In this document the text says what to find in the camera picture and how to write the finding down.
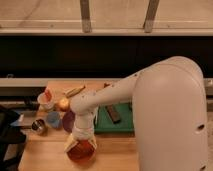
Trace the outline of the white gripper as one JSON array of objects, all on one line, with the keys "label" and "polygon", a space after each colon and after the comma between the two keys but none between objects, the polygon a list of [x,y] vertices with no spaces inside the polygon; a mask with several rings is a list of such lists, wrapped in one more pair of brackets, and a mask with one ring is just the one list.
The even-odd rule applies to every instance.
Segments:
[{"label": "white gripper", "polygon": [[76,145],[77,140],[88,140],[94,149],[97,149],[97,142],[94,136],[94,115],[89,113],[86,115],[77,115],[75,117],[72,134],[67,138],[64,151],[68,152]]}]

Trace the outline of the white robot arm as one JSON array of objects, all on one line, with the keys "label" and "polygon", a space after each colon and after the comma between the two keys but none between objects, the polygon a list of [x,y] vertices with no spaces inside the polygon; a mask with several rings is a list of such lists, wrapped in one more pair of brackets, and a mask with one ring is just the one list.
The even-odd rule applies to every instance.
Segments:
[{"label": "white robot arm", "polygon": [[71,99],[76,114],[65,150],[94,136],[98,106],[132,103],[140,171],[207,171],[207,105],[203,73],[193,60],[175,56],[101,90]]}]

